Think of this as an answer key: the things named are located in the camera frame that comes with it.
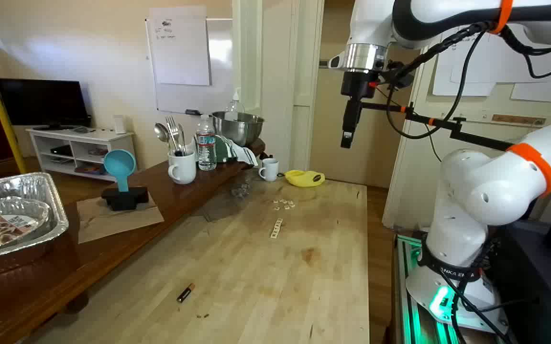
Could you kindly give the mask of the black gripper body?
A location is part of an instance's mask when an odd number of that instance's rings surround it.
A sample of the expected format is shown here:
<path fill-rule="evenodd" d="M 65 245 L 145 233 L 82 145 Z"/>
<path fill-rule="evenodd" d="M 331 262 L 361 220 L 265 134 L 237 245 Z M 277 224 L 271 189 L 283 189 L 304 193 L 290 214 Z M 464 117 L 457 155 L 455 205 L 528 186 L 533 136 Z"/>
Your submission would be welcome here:
<path fill-rule="evenodd" d="M 340 145 L 348 149 L 353 142 L 355 126 L 361 115 L 361 100 L 375 94 L 376 75 L 375 73 L 346 73 L 342 77 L 340 94 L 348 98 L 342 117 L 342 138 Z"/>

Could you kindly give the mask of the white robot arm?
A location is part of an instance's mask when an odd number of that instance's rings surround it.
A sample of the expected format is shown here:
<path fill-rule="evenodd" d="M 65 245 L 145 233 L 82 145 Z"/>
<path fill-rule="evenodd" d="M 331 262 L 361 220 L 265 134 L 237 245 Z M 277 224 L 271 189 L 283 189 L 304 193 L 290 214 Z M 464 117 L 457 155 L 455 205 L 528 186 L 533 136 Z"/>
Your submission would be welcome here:
<path fill-rule="evenodd" d="M 344 52 L 348 147 L 376 84 L 394 88 L 463 38 L 501 36 L 524 58 L 551 54 L 551 0 L 355 0 Z M 455 151 L 440 168 L 434 218 L 405 291 L 436 321 L 505 335 L 503 304 L 482 272 L 487 230 L 516 222 L 551 193 L 551 124 L 507 144 L 495 159 Z"/>

